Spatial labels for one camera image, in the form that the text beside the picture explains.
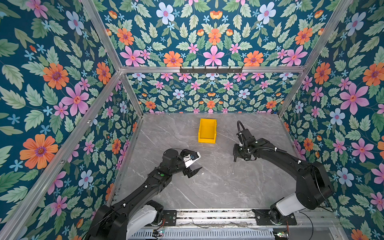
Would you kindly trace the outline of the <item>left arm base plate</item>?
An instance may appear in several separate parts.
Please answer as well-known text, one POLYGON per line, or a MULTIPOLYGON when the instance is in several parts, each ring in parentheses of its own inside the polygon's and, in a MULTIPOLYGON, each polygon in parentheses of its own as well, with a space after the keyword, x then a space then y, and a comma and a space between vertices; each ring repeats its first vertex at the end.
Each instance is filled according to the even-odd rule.
POLYGON ((156 219, 156 226, 157 227, 163 227, 163 226, 176 226, 178 212, 176 210, 163 210, 160 213, 157 214, 156 219))

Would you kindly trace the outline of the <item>black handled screwdriver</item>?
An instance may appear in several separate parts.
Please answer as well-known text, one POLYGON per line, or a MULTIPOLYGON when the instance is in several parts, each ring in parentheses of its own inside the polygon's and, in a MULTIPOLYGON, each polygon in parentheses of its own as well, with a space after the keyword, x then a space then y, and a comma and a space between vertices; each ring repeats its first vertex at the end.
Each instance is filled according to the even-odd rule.
POLYGON ((234 172, 235 172, 236 162, 237 162, 237 156, 234 155, 233 168, 232 168, 232 175, 233 175, 234 172))

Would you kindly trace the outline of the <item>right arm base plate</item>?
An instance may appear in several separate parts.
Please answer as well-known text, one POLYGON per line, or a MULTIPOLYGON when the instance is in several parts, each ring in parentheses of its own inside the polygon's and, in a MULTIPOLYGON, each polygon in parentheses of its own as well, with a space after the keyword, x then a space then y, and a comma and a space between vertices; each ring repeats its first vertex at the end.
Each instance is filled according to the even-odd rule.
POLYGON ((252 212, 255 214, 255 219, 258 226, 297 225, 297 221, 294 214, 283 216, 278 211, 270 209, 252 209, 252 212))

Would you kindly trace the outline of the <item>yellow plastic bin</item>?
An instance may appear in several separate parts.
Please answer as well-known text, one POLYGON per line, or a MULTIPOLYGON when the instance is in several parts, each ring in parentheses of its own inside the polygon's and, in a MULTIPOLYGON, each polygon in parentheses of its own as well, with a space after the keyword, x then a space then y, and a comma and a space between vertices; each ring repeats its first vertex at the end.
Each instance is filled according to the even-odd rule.
POLYGON ((215 144, 217 139, 217 120, 200 119, 198 142, 215 144))

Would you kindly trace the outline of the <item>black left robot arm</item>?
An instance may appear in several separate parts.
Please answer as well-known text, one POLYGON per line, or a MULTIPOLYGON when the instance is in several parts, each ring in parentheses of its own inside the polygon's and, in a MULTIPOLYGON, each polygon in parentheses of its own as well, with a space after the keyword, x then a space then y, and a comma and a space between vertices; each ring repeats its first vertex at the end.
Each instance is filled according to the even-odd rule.
POLYGON ((154 168, 147 179, 123 200, 101 206, 95 214, 85 236, 86 240, 127 240, 149 224, 163 221, 164 207, 152 198, 171 183, 173 175, 183 173, 188 178, 196 175, 191 166, 201 158, 199 152, 183 149, 168 149, 162 162, 154 168))

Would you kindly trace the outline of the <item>aluminium front rail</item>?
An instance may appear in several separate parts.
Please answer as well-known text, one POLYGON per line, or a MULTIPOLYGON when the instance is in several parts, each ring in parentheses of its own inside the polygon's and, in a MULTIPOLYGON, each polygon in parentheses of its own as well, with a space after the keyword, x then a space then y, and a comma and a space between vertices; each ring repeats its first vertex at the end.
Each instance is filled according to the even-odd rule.
MULTIPOLYGON (((341 228, 341 221, 328 209, 314 211, 299 211, 295 215, 297 225, 289 226, 258 226, 252 209, 178 209, 176 227, 208 228, 244 228, 244 229, 279 229, 289 231, 298 228, 336 229, 341 228)), ((155 224, 145 227, 160 228, 155 224)))

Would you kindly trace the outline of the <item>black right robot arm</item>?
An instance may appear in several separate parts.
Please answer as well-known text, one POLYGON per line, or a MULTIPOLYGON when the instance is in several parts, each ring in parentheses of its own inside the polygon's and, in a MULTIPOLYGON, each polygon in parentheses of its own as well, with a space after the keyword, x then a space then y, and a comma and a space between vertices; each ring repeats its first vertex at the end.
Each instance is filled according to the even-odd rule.
POLYGON ((290 155, 277 148, 270 141, 256 139, 241 121, 237 121, 238 144, 234 144, 234 161, 266 160, 288 173, 296 181, 295 192, 271 205, 268 211, 269 221, 274 225, 282 224, 295 212, 315 210, 331 197, 335 190, 323 164, 310 163, 290 155))

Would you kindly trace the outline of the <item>black hook rail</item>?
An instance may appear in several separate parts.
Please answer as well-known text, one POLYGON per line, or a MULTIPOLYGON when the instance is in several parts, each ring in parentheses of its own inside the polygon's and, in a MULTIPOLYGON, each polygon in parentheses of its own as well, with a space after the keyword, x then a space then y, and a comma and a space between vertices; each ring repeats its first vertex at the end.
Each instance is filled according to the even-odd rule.
POLYGON ((181 74, 238 74, 243 67, 180 67, 181 74))

